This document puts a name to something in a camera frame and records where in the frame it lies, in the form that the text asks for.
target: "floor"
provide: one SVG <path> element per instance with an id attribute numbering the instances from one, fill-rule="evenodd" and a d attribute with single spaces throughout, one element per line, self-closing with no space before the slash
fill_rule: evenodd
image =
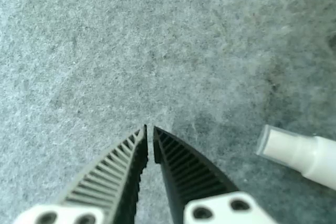
<path id="1" fill-rule="evenodd" d="M 334 0 L 0 0 L 0 222 L 52 202 L 105 147 L 171 131 L 279 223 L 336 192 L 255 155 L 265 123 L 336 139 Z M 160 172 L 135 223 L 172 223 Z"/>

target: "gray carpet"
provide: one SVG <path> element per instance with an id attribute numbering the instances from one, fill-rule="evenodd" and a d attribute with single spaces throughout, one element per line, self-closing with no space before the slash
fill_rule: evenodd
<path id="1" fill-rule="evenodd" d="M 254 154 L 265 123 L 336 139 L 335 0 L 0 0 L 0 17 L 0 223 L 144 123 L 280 223 L 336 219 L 335 191 Z M 152 154 L 136 223 L 172 223 Z"/>

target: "gray felt surface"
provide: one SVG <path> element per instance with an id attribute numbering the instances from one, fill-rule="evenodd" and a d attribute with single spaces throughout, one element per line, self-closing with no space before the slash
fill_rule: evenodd
<path id="1" fill-rule="evenodd" d="M 335 78 L 335 0 L 0 0 L 0 223 L 144 123 L 280 223 L 333 223 L 335 191 L 254 151 L 265 123 L 336 139 Z M 136 223 L 172 223 L 152 154 Z"/>

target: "screw hole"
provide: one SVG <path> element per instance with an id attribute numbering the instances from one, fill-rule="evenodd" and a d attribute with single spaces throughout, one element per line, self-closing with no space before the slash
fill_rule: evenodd
<path id="1" fill-rule="evenodd" d="M 95 224 L 96 219 L 93 215 L 84 215 L 78 218 L 76 224 Z"/>
<path id="2" fill-rule="evenodd" d="M 205 207 L 196 207 L 193 211 L 195 219 L 209 219 L 212 217 L 212 212 Z"/>
<path id="3" fill-rule="evenodd" d="M 245 211 L 250 209 L 250 206 L 248 203 L 242 200 L 234 200 L 231 202 L 231 207 L 235 211 Z"/>
<path id="4" fill-rule="evenodd" d="M 37 224 L 53 224 L 57 218 L 55 212 L 47 212 L 38 218 Z"/>

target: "white plastic bracket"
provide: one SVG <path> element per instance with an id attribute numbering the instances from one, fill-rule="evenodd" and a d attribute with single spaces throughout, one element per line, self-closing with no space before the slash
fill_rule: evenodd
<path id="1" fill-rule="evenodd" d="M 103 224 L 104 213 L 96 207 L 40 205 L 20 214 L 14 224 Z"/>
<path id="2" fill-rule="evenodd" d="M 190 201 L 183 220 L 184 224 L 277 224 L 251 195 L 241 191 Z"/>

